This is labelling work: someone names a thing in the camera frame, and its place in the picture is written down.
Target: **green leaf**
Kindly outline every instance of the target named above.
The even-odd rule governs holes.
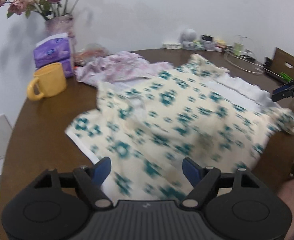
[[[44,5],[47,0],[39,0],[40,5]]]
[[[33,5],[33,4],[28,4],[27,5],[27,8],[26,8],[27,11],[36,11],[36,7]]]
[[[46,1],[46,2],[44,3],[44,10],[45,10],[45,11],[49,11],[49,10],[50,10],[50,3],[49,3],[48,1]]]
[[[25,12],[25,16],[26,16],[27,19],[29,18],[29,16],[30,16],[30,11],[29,11],[29,10],[27,10],[27,11]]]
[[[8,14],[7,14],[7,19],[8,19],[9,17],[11,17],[13,14],[14,14],[14,13],[12,13],[12,12],[8,12]]]

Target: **teal patterned cloth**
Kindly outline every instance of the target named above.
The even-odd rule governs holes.
[[[99,109],[77,116],[66,133],[94,163],[111,158],[104,191],[114,202],[181,200],[191,190],[185,157],[222,172],[253,168],[274,132],[293,131],[290,110],[250,112],[207,88],[204,80],[222,73],[206,60],[162,71],[121,94],[100,85]]]

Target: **white wall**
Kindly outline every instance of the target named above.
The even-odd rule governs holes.
[[[276,46],[294,56],[294,0],[80,0],[74,17],[78,49],[92,42],[111,52],[159,48],[188,27],[228,42],[251,37],[260,61]],[[6,19],[1,8],[0,114],[13,126],[34,70],[32,50],[44,37],[39,15]]]

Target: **mug handle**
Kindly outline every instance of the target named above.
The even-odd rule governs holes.
[[[42,93],[40,91],[39,91],[38,95],[35,94],[34,87],[35,87],[36,83],[38,83],[38,82],[39,82],[39,78],[36,77],[29,83],[29,85],[27,87],[27,96],[31,101],[41,100],[45,96],[44,93]]]

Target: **brown table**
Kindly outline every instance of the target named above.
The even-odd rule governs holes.
[[[136,51],[151,63],[172,62],[175,66],[188,61],[192,52],[186,50],[150,49]],[[223,59],[218,52],[202,51],[201,55],[217,66],[231,70],[231,75],[257,84],[271,92],[278,85],[264,75],[255,76],[241,71]],[[26,100],[10,139],[3,167],[0,191],[0,214],[4,206],[45,169],[57,168],[70,172],[80,165],[90,165],[89,159],[65,135],[64,130],[83,111],[96,108],[94,87],[67,81],[66,91],[38,102]],[[289,100],[280,102],[286,107]],[[277,189],[286,179],[294,158],[294,136],[275,134],[269,141],[254,173],[268,186]],[[0,222],[0,239],[8,239]]]

